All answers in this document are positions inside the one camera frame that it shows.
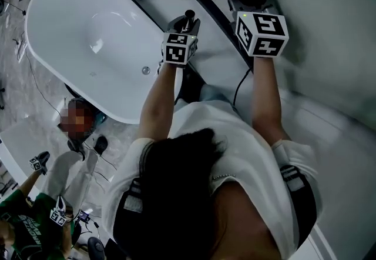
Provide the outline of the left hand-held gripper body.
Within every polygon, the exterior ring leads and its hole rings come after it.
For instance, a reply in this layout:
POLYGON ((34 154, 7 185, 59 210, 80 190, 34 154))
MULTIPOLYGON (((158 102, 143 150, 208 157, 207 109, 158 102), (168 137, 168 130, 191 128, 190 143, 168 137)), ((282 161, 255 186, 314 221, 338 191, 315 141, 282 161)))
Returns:
POLYGON ((162 45, 164 62, 187 64, 196 53, 199 28, 199 18, 180 16, 169 22, 162 45))

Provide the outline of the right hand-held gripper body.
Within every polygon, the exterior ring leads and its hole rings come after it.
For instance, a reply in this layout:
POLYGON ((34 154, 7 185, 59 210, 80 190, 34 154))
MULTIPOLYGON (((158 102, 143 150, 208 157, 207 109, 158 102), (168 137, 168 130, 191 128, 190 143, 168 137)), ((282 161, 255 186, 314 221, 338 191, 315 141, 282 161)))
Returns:
POLYGON ((276 0, 264 0, 260 7, 227 0, 234 21, 231 27, 248 56, 279 56, 289 34, 285 17, 276 0))

